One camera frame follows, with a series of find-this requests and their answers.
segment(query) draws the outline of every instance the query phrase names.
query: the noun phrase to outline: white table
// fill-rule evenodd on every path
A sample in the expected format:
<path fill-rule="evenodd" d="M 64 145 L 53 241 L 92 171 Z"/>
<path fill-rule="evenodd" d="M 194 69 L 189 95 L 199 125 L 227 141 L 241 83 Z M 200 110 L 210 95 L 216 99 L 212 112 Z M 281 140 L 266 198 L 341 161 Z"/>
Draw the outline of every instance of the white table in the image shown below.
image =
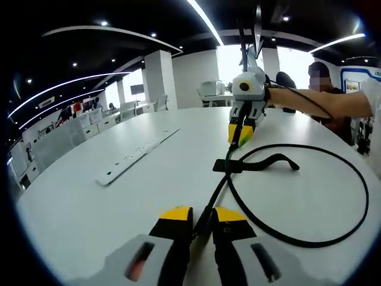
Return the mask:
<path fill-rule="evenodd" d="M 234 96 L 230 92 L 225 92 L 224 94 L 221 94 L 221 95 L 211 95 L 209 97 L 200 97 L 200 99 L 204 101 L 209 101 L 209 107 L 212 107 L 213 102 L 218 100 L 225 100 L 225 104 L 226 106 L 228 106 L 228 103 L 234 99 Z"/>
<path fill-rule="evenodd" d="M 159 215 L 173 207 L 192 206 L 197 220 L 223 177 L 212 168 L 229 146 L 229 111 L 226 107 L 194 108 L 134 117 L 79 145 L 38 176 L 17 208 L 33 246 L 52 271 L 65 281 L 92 276 L 107 255 L 135 235 L 148 234 Z M 95 182 L 97 174 L 127 150 L 167 128 L 180 130 L 110 186 Z M 362 261 L 381 227 L 380 183 L 355 151 L 301 113 L 267 110 L 254 138 L 233 158 L 275 143 L 330 150 L 354 164 L 368 184 L 368 216 L 345 241 L 307 249 L 272 238 L 295 254 L 311 276 L 342 283 Z M 286 235 L 311 241 L 336 238 L 359 221 L 365 194 L 348 166 L 323 153 L 290 148 L 262 151 L 248 161 L 274 153 L 287 155 L 301 170 L 292 172 L 287 164 L 277 163 L 266 171 L 243 172 L 233 178 L 242 199 L 260 219 Z M 228 190 L 218 201 L 240 210 Z M 264 235 L 253 228 L 257 235 Z M 184 285 L 220 285 L 214 249 L 211 238 L 201 257 L 190 263 Z"/>

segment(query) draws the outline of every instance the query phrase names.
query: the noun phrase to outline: white pillar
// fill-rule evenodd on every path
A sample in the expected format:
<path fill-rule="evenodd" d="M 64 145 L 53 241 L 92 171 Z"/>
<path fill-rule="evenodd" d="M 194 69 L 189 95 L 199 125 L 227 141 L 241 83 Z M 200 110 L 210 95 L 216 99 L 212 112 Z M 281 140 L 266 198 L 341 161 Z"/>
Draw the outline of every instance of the white pillar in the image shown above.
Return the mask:
<path fill-rule="evenodd" d="M 118 87 L 119 103 L 120 104 L 126 103 L 126 100 L 124 98 L 124 87 L 123 87 L 122 80 L 119 80 L 117 82 L 117 87 Z"/>
<path fill-rule="evenodd" d="M 276 80 L 276 75 L 280 71 L 279 57 L 277 49 L 263 48 L 264 72 L 271 80 Z"/>
<path fill-rule="evenodd" d="M 156 51 L 147 55 L 145 57 L 145 75 L 149 102 L 157 102 L 160 96 L 167 95 L 168 109 L 177 109 L 171 54 Z"/>

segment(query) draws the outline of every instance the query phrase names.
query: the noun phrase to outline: black ceiling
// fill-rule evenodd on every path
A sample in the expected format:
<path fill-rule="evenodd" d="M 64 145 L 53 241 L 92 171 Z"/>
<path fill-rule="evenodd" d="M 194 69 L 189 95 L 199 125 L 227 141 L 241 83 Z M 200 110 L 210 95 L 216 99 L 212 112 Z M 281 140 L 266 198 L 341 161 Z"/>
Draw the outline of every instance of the black ceiling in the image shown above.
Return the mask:
<path fill-rule="evenodd" d="M 367 32 L 377 35 L 379 31 L 375 29 L 379 27 L 378 19 L 368 19 L 372 17 L 372 7 L 366 3 L 369 1 L 371 0 L 356 1 L 351 4 L 348 1 L 262 1 L 262 29 L 286 32 L 327 43 L 351 35 L 357 21 L 361 19 L 355 33 Z M 245 27 L 250 28 L 253 22 L 253 10 L 257 4 L 253 0 L 197 0 L 197 2 L 217 30 L 236 29 L 237 19 L 243 19 Z M 29 2 L 20 5 L 22 9 L 17 7 L 14 10 L 16 15 L 12 24 L 15 28 L 8 42 L 14 44 L 12 47 L 16 57 L 13 61 L 13 79 L 21 99 L 17 96 L 13 83 L 10 84 L 8 112 L 34 94 L 61 82 L 113 72 L 126 62 L 158 49 L 167 50 L 172 54 L 177 53 L 174 49 L 147 39 L 104 30 L 75 30 L 42 36 L 54 29 L 82 25 L 100 26 L 100 22 L 105 20 L 109 27 L 143 35 L 155 32 L 158 35 L 157 39 L 163 42 L 176 47 L 183 45 L 185 54 L 215 48 L 217 43 L 214 38 L 186 41 L 191 36 L 209 32 L 186 0 L 111 0 L 99 4 L 93 1 L 88 3 L 65 1 L 51 2 L 49 5 Z M 368 14 L 365 16 L 362 14 L 361 18 L 361 13 L 364 11 Z M 280 21 L 280 16 L 283 15 L 291 18 L 288 23 Z M 377 23 L 373 24 L 374 27 L 371 29 L 366 29 L 364 22 L 371 25 L 373 22 Z M 236 36 L 222 37 L 222 40 L 225 43 L 238 43 Z M 264 46 L 271 44 L 269 39 L 265 39 Z M 315 48 L 289 39 L 278 39 L 277 44 L 305 51 Z M 335 64 L 341 64 L 341 60 L 351 57 L 376 56 L 376 46 L 369 36 L 335 45 L 334 49 L 336 51 L 334 53 L 322 51 L 314 55 Z M 74 62 L 77 63 L 77 67 L 72 66 Z M 376 60 L 370 60 L 368 64 L 375 66 Z M 127 70 L 138 67 L 143 67 L 140 61 Z M 26 83 L 28 78 L 33 79 L 31 84 Z M 90 91 L 102 79 L 80 81 L 47 92 L 15 113 L 12 116 L 13 122 L 17 121 L 20 125 L 41 112 L 35 107 L 49 97 L 63 95 L 56 97 L 56 101 L 64 101 Z M 21 135 L 18 126 L 10 120 L 7 122 L 10 123 L 8 138 L 16 139 Z"/>

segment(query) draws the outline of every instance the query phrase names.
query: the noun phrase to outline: led strip light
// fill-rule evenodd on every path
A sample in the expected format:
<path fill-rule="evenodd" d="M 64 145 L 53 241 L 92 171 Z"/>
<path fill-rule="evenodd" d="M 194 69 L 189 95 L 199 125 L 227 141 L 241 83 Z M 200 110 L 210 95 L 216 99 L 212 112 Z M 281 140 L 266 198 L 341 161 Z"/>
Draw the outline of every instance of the led strip light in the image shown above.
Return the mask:
<path fill-rule="evenodd" d="M 356 35 L 348 36 L 348 37 L 345 37 L 345 38 L 342 38 L 342 39 L 335 40 L 335 41 L 333 41 L 331 43 L 327 43 L 327 44 L 325 44 L 323 46 L 320 46 L 320 47 L 318 47 L 316 49 L 313 49 L 312 51 L 309 51 L 308 53 L 312 54 L 313 52 L 316 52 L 316 51 L 319 51 L 321 49 L 327 48 L 328 46 L 336 45 L 337 43 L 342 43 L 342 42 L 346 42 L 346 41 L 350 41 L 350 40 L 358 39 L 358 38 L 362 38 L 362 37 L 365 37 L 365 34 L 361 33 L 361 34 L 356 34 Z"/>
<path fill-rule="evenodd" d="M 73 79 L 73 80 L 69 80 L 68 82 L 64 82 L 64 83 L 60 83 L 59 85 L 56 85 L 56 86 L 52 86 L 51 88 L 48 88 L 34 96 L 32 96 L 31 98 L 29 98 L 27 101 L 24 101 L 23 103 L 21 103 L 18 107 L 16 107 L 11 113 L 10 115 L 8 115 L 8 119 L 19 109 L 21 109 L 25 104 L 27 104 L 29 101 L 32 101 L 33 99 L 39 97 L 40 95 L 42 94 L 45 94 L 47 93 L 48 91 L 51 91 L 55 88 L 59 88 L 60 86 L 63 86 L 63 85 L 68 85 L 69 83 L 73 83 L 73 82 L 78 82 L 80 80 L 84 80 L 84 79 L 92 79 L 94 77 L 98 77 L 98 76 L 110 76 L 110 75 L 114 75 L 114 74 L 129 74 L 130 72 L 120 72 L 120 73 L 103 73 L 103 74 L 95 74 L 93 76 L 85 76 L 85 77 L 81 77 L 79 79 Z"/>
<path fill-rule="evenodd" d="M 202 18 L 202 20 L 205 22 L 205 24 L 208 26 L 209 30 L 214 35 L 215 39 L 218 41 L 218 43 L 223 46 L 224 43 L 222 42 L 220 36 L 218 35 L 216 28 L 213 26 L 212 22 L 210 22 L 208 16 L 205 14 L 204 10 L 198 5 L 196 0 L 187 0 L 188 3 L 193 7 L 193 9 L 199 14 L 199 16 Z"/>
<path fill-rule="evenodd" d="M 35 117 L 32 117 L 31 119 L 29 119 L 26 123 L 24 123 L 23 125 L 21 125 L 18 129 L 19 129 L 19 130 L 22 129 L 25 125 L 27 125 L 27 124 L 28 124 L 29 122 L 31 122 L 33 119 L 39 117 L 41 114 L 47 112 L 48 110 L 50 110 L 50 109 L 52 109 L 52 108 L 54 108 L 54 107 L 59 106 L 59 105 L 62 104 L 62 103 L 68 102 L 68 101 L 73 100 L 73 99 L 78 98 L 78 97 L 82 97 L 82 96 L 84 96 L 84 95 L 93 94 L 94 92 L 99 92 L 99 91 L 104 91 L 104 89 L 99 89 L 99 90 L 97 90 L 97 91 L 90 91 L 90 92 L 88 92 L 88 93 L 81 94 L 81 95 L 78 95 L 78 96 L 76 96 L 76 97 L 72 97 L 72 98 L 70 98 L 69 100 L 65 100 L 65 101 L 63 101 L 63 102 L 60 102 L 60 103 L 58 103 L 58 104 L 52 106 L 52 107 L 49 107 L 48 109 L 44 110 L 43 112 L 37 114 Z"/>

